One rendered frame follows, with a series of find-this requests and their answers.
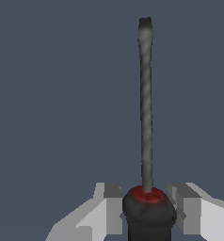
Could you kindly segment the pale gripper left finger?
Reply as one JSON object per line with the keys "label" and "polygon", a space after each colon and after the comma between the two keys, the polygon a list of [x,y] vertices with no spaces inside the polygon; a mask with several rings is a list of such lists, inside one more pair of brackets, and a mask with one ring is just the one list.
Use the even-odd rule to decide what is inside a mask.
{"label": "pale gripper left finger", "polygon": [[122,234],[120,184],[97,183],[91,199],[57,222],[45,241],[104,241]]}

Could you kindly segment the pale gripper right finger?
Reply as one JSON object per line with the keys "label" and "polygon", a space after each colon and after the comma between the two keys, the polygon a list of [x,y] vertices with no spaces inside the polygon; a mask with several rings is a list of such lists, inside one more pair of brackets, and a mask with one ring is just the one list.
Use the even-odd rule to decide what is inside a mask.
{"label": "pale gripper right finger", "polygon": [[183,234],[199,234],[206,241],[224,241],[224,201],[194,183],[168,184],[168,197],[177,211]]}

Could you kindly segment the screwdriver with black red handle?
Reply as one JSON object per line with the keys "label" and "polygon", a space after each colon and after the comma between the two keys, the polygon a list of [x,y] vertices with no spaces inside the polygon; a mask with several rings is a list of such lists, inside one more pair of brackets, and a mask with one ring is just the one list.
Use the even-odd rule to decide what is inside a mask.
{"label": "screwdriver with black red handle", "polygon": [[138,25],[140,60],[140,121],[142,185],[132,187],[122,200],[128,241],[171,241],[177,218],[168,196],[153,186],[152,178],[152,18]]}

